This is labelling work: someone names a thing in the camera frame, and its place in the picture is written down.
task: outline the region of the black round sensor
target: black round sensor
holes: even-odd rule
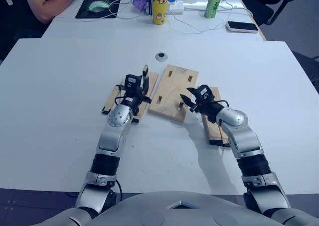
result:
[[[165,60],[167,60],[167,54],[165,53],[158,53],[156,56],[155,56],[156,60],[160,61],[160,62],[163,62]]]

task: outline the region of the wooden plank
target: wooden plank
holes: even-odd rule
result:
[[[158,77],[159,77],[159,74],[158,73],[149,73],[149,90],[148,90],[148,93],[146,94],[147,97],[150,97],[152,92],[153,92],[153,89],[155,87],[155,83],[156,81],[158,80]],[[145,109],[146,109],[146,106],[147,106],[147,103],[142,103],[140,106],[139,106],[139,113],[133,118],[133,122],[136,122],[136,123],[139,123],[144,112],[145,112]]]
[[[215,88],[215,87],[209,87],[209,88],[212,90],[213,95],[215,96],[214,99],[216,101],[221,100],[218,88]],[[206,128],[209,143],[211,145],[229,147],[228,137],[224,133],[224,131],[221,129],[220,126],[218,126],[216,123],[213,124],[209,122],[207,119],[207,116],[205,115],[203,116],[203,122]]]
[[[154,89],[154,86],[155,86],[155,83],[157,81],[159,77],[159,74],[158,73],[153,73],[153,72],[150,72],[149,73],[149,90],[148,90],[148,93],[146,94],[147,97],[150,97],[152,92],[153,92],[153,89]],[[115,103],[114,103],[114,99],[116,97],[121,97],[121,96],[124,96],[125,94],[125,91],[120,91],[118,89],[117,86],[114,87],[111,95],[109,96],[107,102],[105,103],[103,109],[102,109],[102,113],[103,114],[108,114],[111,110],[114,109],[115,107]],[[132,122],[135,122],[135,123],[139,123],[144,112],[145,112],[145,109],[146,109],[146,106],[147,106],[147,103],[142,103],[140,106],[139,106],[139,113],[134,116]]]
[[[188,106],[184,104],[179,94],[191,98],[191,93],[186,88],[195,86],[197,76],[197,71],[168,65],[155,92],[149,112],[184,122]]]
[[[223,141],[221,139],[218,125],[212,124],[211,122],[209,122],[206,115],[201,115],[201,116],[204,122],[209,144],[222,146]]]

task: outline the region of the charger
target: charger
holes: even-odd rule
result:
[[[183,1],[176,1],[172,4],[168,4],[168,10],[166,14],[183,14],[184,4]]]

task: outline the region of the black cable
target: black cable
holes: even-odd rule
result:
[[[123,200],[122,187],[121,187],[120,182],[119,182],[118,180],[116,180],[116,183],[117,183],[117,184],[118,184],[118,186],[119,186],[119,189],[120,189],[120,201],[122,201],[122,200]]]
[[[125,97],[125,96],[114,98],[115,105],[118,105],[118,103],[116,102],[117,99],[121,99],[121,98],[124,98],[124,97]]]
[[[221,103],[221,102],[226,103],[227,106],[229,107],[229,104],[228,104],[228,102],[226,100],[214,101],[214,103]]]
[[[68,192],[65,192],[65,194],[69,196],[70,198],[76,199],[79,193],[77,193],[77,196],[70,195]]]

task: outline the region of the mouse pad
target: mouse pad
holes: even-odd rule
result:
[[[119,4],[112,4],[109,8],[112,11],[112,13],[114,13],[114,15],[111,14],[111,12],[109,12],[109,9],[106,8],[105,10],[95,13],[92,11],[89,11],[89,6],[91,5],[91,3],[93,3],[94,1],[97,0],[83,0],[83,3],[78,11],[78,13],[76,14],[75,18],[116,18],[116,13],[119,10]],[[98,0],[98,1],[102,1],[104,3],[110,4],[113,1],[116,0]]]

